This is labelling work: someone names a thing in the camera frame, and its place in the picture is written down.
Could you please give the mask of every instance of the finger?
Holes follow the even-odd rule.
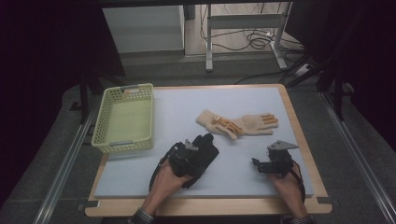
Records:
[[[266,119],[263,120],[264,124],[271,124],[271,123],[277,123],[277,119]]]
[[[271,129],[271,128],[277,128],[277,126],[278,126],[278,123],[277,123],[277,122],[275,122],[275,123],[270,123],[270,124],[259,124],[259,125],[257,126],[257,129],[258,129],[258,130]]]
[[[229,124],[227,124],[227,126],[225,126],[227,129],[229,129],[231,132],[233,132],[234,134],[242,134],[242,129],[239,128],[236,124],[230,122]]]
[[[267,120],[267,119],[274,119],[274,118],[275,118],[275,115],[272,115],[272,114],[262,114],[261,117],[262,117],[262,120]]]
[[[234,134],[233,132],[231,132],[231,131],[228,130],[227,128],[225,128],[225,127],[223,127],[223,126],[221,126],[221,125],[216,125],[216,128],[217,128],[218,130],[221,130],[223,133],[227,133],[228,135],[230,135],[230,137],[231,137],[233,140],[238,139],[238,137],[236,136],[236,134]]]

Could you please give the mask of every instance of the metal rail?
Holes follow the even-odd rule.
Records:
[[[338,118],[338,116],[333,111],[332,100],[330,99],[329,94],[320,92],[319,95],[325,103],[327,111],[329,112],[330,117],[335,124],[335,127],[343,138],[346,147],[348,148],[349,153],[352,156],[352,159],[355,161],[359,171],[361,172],[361,175],[363,176],[364,181],[366,182],[367,187],[372,192],[385,219],[388,221],[388,223],[395,224],[396,210],[395,206],[392,203],[392,200],[388,196],[380,181],[376,178],[367,160],[364,159],[361,150],[359,149],[358,145],[350,134],[347,126],[343,121]]]
[[[90,114],[88,115],[85,123],[81,124],[78,128],[78,132],[68,149],[66,155],[64,156],[64,160],[56,174],[55,178],[52,181],[51,186],[49,187],[49,191],[41,204],[40,209],[37,212],[35,217],[34,224],[47,224],[50,221],[52,213],[55,209],[56,203],[58,202],[62,190],[64,189],[64,184],[66,183],[67,177],[69,177],[70,171],[74,165],[76,157],[78,155],[79,149],[81,148],[82,142],[84,140],[85,134],[90,128],[92,118],[94,117],[94,113],[98,111],[100,102],[100,97],[93,96],[92,99],[92,109]]]

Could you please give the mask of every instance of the wrist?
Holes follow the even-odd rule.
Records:
[[[143,202],[141,209],[143,209],[147,214],[154,217],[155,212],[157,211],[163,200],[163,197],[156,196],[150,193],[146,200]]]
[[[301,201],[287,202],[287,206],[290,210],[293,219],[308,217],[306,207]]]

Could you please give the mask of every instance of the metal stand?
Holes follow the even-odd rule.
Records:
[[[280,53],[279,42],[289,16],[290,5],[291,2],[288,2],[282,14],[219,16],[212,16],[211,5],[207,5],[206,71],[213,71],[212,30],[249,28],[277,28],[275,40],[271,41],[270,45],[279,68],[286,70],[287,66]]]

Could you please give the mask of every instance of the human arm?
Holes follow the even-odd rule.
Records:
[[[155,212],[161,203],[170,195],[175,193],[187,181],[192,179],[191,176],[183,175],[178,177],[174,174],[169,160],[166,160],[155,176],[154,183],[151,187],[146,200],[136,213],[128,218],[128,224],[149,224],[154,220]]]
[[[297,176],[302,178],[300,167],[296,162],[293,164],[292,171],[297,174]],[[290,210],[292,216],[292,221],[289,222],[290,224],[317,223],[311,216],[308,215],[304,202],[302,201],[302,193],[299,184],[291,173],[286,174],[283,178],[279,177],[279,175],[268,175],[268,177],[274,184],[274,187],[280,198],[285,201],[286,206]]]

